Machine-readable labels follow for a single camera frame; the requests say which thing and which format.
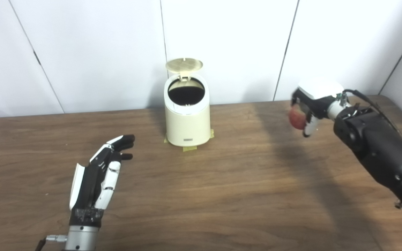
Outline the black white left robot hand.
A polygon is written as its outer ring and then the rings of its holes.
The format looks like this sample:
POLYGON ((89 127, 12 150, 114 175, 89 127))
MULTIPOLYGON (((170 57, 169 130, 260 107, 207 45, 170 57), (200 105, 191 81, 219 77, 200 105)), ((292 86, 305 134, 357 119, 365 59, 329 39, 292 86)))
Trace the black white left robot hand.
POLYGON ((134 141, 134 135, 116 137, 104 143, 87 166, 76 165, 69 201, 69 226, 101 227, 116 189, 121 163, 133 158, 122 151, 132 148, 134 141))

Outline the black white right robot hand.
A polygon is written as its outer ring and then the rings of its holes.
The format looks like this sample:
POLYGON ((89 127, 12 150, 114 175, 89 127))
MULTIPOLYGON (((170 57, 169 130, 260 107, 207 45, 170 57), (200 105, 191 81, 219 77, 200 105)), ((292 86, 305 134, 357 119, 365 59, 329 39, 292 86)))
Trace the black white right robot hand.
POLYGON ((325 78, 300 81, 291 97, 288 113, 291 126, 308 138, 316 132, 320 120, 334 121, 348 104, 343 91, 341 84, 325 78))

